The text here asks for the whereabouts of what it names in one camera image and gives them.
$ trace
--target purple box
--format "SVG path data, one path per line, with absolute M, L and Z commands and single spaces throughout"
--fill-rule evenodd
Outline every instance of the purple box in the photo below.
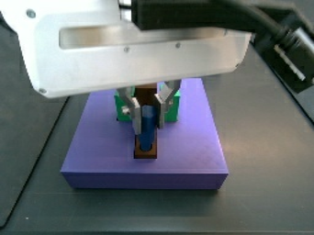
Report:
M 202 79 L 182 82 L 179 120 L 158 131 L 156 160 L 134 159 L 114 90 L 90 95 L 62 174 L 75 188 L 219 189 L 229 175 Z

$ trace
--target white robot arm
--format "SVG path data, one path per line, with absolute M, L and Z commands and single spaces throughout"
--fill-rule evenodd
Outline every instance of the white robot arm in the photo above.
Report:
M 48 98 L 227 73 L 250 34 L 225 28 L 140 31 L 118 0 L 10 0 L 32 86 Z

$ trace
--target table surface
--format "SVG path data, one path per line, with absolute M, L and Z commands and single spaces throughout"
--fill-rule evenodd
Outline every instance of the table surface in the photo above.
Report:
M 314 1 L 294 2 L 314 20 Z M 314 233 L 313 123 L 251 48 L 238 70 L 203 84 L 231 173 L 221 190 L 70 188 L 59 171 L 87 98 L 78 95 L 1 231 Z

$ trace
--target wooden block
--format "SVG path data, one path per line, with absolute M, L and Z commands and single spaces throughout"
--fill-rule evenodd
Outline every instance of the wooden block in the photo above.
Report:
M 135 136 L 135 149 L 134 149 L 135 159 L 156 159 L 158 158 L 158 132 L 155 136 L 155 141 L 152 143 L 152 149 L 150 151 L 142 151 L 140 142 Z

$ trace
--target brown block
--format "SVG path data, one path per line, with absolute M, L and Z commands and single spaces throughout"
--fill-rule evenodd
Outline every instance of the brown block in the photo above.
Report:
M 155 94 L 158 93 L 158 84 L 144 84 L 135 86 L 135 97 L 142 106 L 152 106 Z
M 152 143 L 152 149 L 150 151 L 142 151 L 140 141 L 138 137 L 135 136 L 134 158 L 135 159 L 156 159 L 158 158 L 158 132 L 155 136 L 155 141 Z

